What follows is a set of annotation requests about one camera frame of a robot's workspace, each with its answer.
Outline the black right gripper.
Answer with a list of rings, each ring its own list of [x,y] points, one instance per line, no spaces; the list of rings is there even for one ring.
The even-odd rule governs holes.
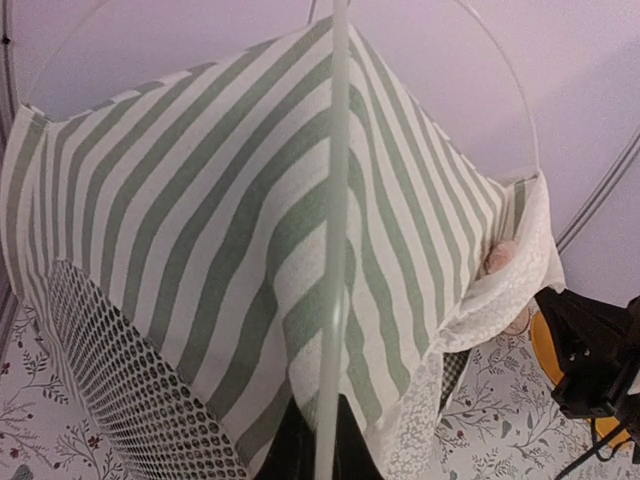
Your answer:
[[[569,361],[576,359],[581,365],[587,356],[597,363],[612,365],[627,360],[637,354],[639,374],[639,299],[629,301],[626,307],[619,307],[581,296],[568,289],[558,293],[545,288],[535,295],[540,312],[549,327],[556,334],[554,340],[561,369],[570,372]],[[620,422],[628,426],[633,436],[632,461],[639,461],[639,395],[632,391],[632,384],[624,402],[624,411],[617,415]],[[600,450],[606,441],[596,441],[592,435],[592,447],[577,459],[584,463],[592,457],[608,462],[612,456],[604,457]]]

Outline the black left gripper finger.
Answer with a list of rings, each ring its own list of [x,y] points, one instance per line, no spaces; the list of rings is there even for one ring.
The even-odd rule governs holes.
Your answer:
[[[337,402],[333,479],[383,480],[347,398]],[[291,399],[256,480],[308,480],[315,474],[315,434]]]

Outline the green striped pet tent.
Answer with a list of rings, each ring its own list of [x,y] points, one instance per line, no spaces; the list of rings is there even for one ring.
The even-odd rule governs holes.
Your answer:
[[[13,291],[136,479],[253,479],[291,399],[316,427],[331,19],[52,121],[15,117]],[[356,30],[339,391],[385,479],[427,471],[443,354],[564,274],[544,176],[481,174]]]

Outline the green checked cushion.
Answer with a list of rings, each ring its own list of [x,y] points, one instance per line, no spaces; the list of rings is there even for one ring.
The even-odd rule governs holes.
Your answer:
[[[448,404],[451,395],[466,371],[470,350],[443,354],[443,375],[441,383],[440,410]]]

